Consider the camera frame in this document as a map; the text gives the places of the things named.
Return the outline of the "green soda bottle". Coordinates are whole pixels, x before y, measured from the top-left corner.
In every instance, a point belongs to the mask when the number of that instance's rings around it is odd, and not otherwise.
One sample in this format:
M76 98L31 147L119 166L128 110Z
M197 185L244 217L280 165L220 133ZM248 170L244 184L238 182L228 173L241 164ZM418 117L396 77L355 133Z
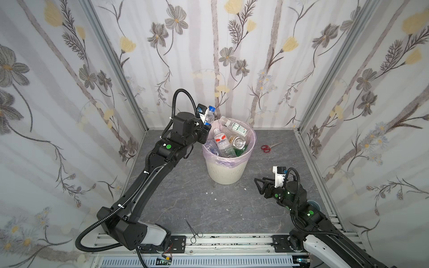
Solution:
M247 148L248 148L248 146L247 146L247 145L246 145L246 146L244 146L242 149L236 149L236 148L234 148L234 151L235 151L235 153L236 153L236 156L237 156L237 157L240 157L241 155L243 155L243 154L246 152Z

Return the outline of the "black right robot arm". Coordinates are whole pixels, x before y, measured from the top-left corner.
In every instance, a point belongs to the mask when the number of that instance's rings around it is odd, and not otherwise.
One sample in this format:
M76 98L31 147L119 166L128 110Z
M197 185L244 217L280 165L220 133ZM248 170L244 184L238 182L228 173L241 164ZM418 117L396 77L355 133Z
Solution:
M306 251L331 268L385 268L386 265L356 245L307 199L299 173L293 167L276 166L275 178L255 178L259 194L275 199L289 211L294 228L286 248Z

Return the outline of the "clear ribbed water bottle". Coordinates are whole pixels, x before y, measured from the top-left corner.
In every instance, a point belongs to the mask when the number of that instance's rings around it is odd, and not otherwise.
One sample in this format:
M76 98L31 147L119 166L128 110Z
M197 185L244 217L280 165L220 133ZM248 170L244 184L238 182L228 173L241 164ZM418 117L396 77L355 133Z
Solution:
M214 140L216 142L220 156L225 158L235 158L237 157L232 145L230 144L227 136L220 129L215 128L214 131Z

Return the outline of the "Pepsi label bottle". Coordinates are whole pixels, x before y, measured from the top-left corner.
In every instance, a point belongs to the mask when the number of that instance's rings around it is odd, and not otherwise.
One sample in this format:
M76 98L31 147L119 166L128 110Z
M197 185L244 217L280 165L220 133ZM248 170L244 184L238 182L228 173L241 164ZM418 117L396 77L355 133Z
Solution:
M205 125L212 125L212 123L215 121L215 111L216 109L213 106L209 106L207 109L206 117L204 124Z

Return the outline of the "clear bottle green cap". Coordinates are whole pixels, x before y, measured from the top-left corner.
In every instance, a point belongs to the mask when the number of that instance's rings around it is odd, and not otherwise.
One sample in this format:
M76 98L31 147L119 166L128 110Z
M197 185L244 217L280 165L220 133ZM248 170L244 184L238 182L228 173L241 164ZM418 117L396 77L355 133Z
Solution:
M222 116L220 118L220 123L222 126L225 126L230 132L241 137L247 138L249 130L242 123L237 123L233 119L227 118L225 116Z

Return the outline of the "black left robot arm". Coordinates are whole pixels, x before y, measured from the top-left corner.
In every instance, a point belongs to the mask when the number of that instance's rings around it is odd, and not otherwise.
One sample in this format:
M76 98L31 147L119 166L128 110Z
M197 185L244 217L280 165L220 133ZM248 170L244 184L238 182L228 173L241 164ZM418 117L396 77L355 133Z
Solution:
M140 221L141 214L164 178L182 159L189 157L194 144L207 141L210 129L203 123L191 94L185 89L177 89L173 95L170 121L160 140L146 155L143 171L117 202L98 211L97 222L77 236L76 248L94 253L125 247L136 251L140 259L144 252L152 250L168 252L173 246L171 232L159 224ZM115 243L85 246L82 243L84 237L99 226Z

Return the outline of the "red white label bottle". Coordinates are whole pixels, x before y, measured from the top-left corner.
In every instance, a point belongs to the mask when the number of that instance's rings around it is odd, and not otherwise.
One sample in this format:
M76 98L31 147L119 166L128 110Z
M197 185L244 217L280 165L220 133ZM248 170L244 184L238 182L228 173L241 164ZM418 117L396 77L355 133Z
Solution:
M216 145L216 142L214 140L208 140L205 144L204 147L213 155L219 156L219 149Z

